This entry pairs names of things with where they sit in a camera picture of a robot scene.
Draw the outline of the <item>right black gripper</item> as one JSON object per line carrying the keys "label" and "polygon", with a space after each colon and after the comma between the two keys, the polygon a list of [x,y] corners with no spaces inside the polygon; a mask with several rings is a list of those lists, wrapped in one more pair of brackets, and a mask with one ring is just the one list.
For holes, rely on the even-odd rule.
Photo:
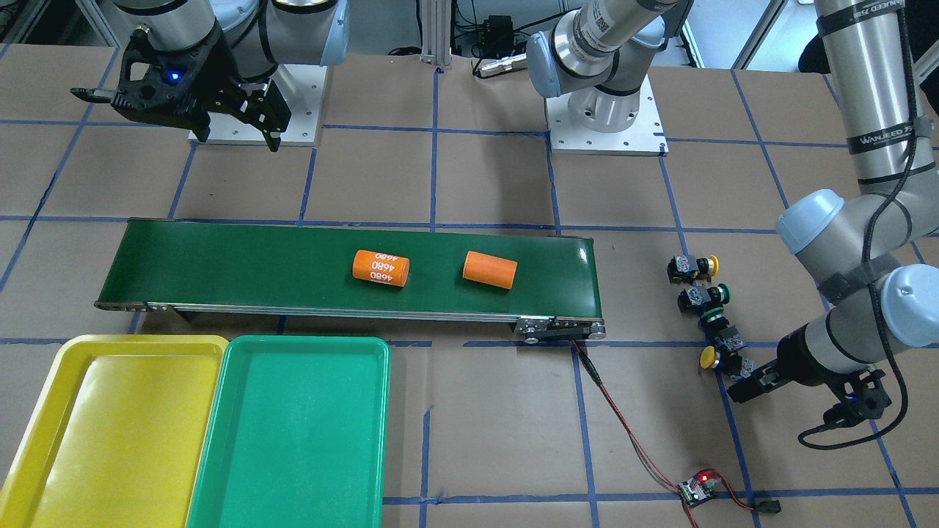
{"label": "right black gripper", "polygon": [[[199,143],[211,133],[209,110],[220,106],[224,114],[241,118],[241,105],[258,84],[239,75],[233,53],[220,26],[214,26],[197,44],[177,51],[156,47],[156,33],[148,26],[136,27],[122,54],[117,88],[71,88],[85,103],[110,105],[127,120],[185,129]],[[260,124],[261,135],[272,153],[277,153],[281,134],[289,120],[279,90],[274,90],[275,121]]]}

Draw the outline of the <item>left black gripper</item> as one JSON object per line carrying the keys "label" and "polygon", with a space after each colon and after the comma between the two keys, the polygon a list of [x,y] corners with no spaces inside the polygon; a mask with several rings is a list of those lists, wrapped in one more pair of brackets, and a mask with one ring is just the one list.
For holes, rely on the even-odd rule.
{"label": "left black gripper", "polygon": [[822,415],[817,429],[853,428],[862,421],[879,419],[892,404],[883,388],[883,371],[867,374],[860,370],[836,373],[811,354],[804,334],[789,334],[779,341],[777,358],[765,364],[750,359],[731,362],[728,397],[734,403],[747,403],[789,382],[802,386],[825,386],[836,403]]}

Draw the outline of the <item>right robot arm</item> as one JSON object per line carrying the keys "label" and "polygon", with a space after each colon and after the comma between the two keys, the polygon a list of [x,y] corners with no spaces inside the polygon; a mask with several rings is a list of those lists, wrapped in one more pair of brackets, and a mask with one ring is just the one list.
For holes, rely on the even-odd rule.
{"label": "right robot arm", "polygon": [[73,88],[202,144],[314,147],[329,68],[348,51],[346,1],[117,1],[131,27],[117,86]]}

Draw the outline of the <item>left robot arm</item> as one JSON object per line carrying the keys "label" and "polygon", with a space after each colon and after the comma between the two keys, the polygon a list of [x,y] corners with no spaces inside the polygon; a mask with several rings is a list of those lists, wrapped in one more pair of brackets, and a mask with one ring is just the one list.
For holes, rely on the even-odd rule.
{"label": "left robot arm", "polygon": [[818,1],[817,29],[838,94],[860,193],[829,189],[789,206],[777,233],[831,305],[786,335],[777,358],[728,388],[745,403],[789,382],[826,386],[836,404],[818,431],[878,419],[899,387],[898,427],[910,396],[898,358],[937,340],[937,268],[902,264],[896,250],[937,231],[935,121],[913,73],[905,1]]}

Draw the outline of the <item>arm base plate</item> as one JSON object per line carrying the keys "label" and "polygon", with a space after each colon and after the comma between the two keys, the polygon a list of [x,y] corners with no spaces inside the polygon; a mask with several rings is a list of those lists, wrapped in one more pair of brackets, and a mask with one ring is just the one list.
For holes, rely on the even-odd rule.
{"label": "arm base plate", "polygon": [[670,152],[648,75],[631,95],[597,88],[544,101],[554,153],[665,156]]}
{"label": "arm base plate", "polygon": [[209,110],[211,133],[207,143],[228,146],[262,146],[266,143],[260,124],[275,121],[274,90],[278,89],[289,108],[289,120],[281,134],[280,147],[316,147],[323,124],[323,106],[332,68],[314,65],[279,65],[271,79],[258,84],[241,105],[245,122],[224,114],[220,106]]}

